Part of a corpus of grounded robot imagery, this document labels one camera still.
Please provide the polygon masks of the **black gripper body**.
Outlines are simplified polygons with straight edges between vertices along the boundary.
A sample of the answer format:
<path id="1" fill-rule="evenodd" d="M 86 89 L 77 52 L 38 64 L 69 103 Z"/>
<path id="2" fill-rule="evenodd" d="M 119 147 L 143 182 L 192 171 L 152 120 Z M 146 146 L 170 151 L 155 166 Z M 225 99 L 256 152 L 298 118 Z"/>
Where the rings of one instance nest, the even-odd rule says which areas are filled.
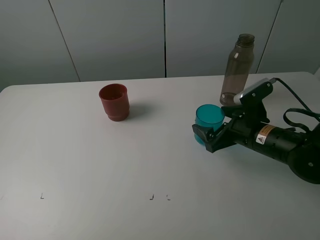
<path id="1" fill-rule="evenodd" d="M 216 131 L 211 128 L 206 132 L 205 148 L 210 153 L 236 144 L 253 149 L 254 135 L 259 126 L 259 121 L 247 122 L 245 116 L 232 118 Z"/>

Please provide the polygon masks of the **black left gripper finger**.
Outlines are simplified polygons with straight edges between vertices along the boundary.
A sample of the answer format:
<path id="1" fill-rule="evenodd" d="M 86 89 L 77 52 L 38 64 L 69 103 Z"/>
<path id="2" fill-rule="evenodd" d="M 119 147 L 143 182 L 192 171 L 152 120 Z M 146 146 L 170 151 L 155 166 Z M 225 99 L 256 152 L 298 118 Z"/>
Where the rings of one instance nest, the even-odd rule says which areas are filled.
<path id="1" fill-rule="evenodd" d="M 204 146 L 217 146 L 217 131 L 213 127 L 201 126 L 198 124 L 192 125 L 192 130 L 195 136 L 200 139 Z"/>

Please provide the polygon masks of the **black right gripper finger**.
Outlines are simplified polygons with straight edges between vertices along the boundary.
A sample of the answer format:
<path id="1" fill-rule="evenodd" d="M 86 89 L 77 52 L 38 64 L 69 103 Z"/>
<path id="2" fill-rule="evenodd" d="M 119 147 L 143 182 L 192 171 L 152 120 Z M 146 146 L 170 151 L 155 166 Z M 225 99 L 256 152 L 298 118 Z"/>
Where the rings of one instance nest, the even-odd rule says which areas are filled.
<path id="1" fill-rule="evenodd" d="M 245 110 L 242 105 L 222 106 L 221 110 L 228 118 L 237 118 L 245 115 Z"/>

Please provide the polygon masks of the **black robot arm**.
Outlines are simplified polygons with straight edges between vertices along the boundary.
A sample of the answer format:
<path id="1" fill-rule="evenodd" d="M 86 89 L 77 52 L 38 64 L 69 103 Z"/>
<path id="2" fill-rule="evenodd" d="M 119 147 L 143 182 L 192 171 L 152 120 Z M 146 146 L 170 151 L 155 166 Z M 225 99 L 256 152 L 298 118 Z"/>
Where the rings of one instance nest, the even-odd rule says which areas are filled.
<path id="1" fill-rule="evenodd" d="M 269 124 L 263 103 L 256 106 L 224 106 L 222 111 L 231 120 L 217 130 L 192 125 L 192 130 L 208 152 L 241 145 L 289 166 L 300 179 L 320 183 L 320 127 L 313 130 L 284 118 L 289 128 Z"/>

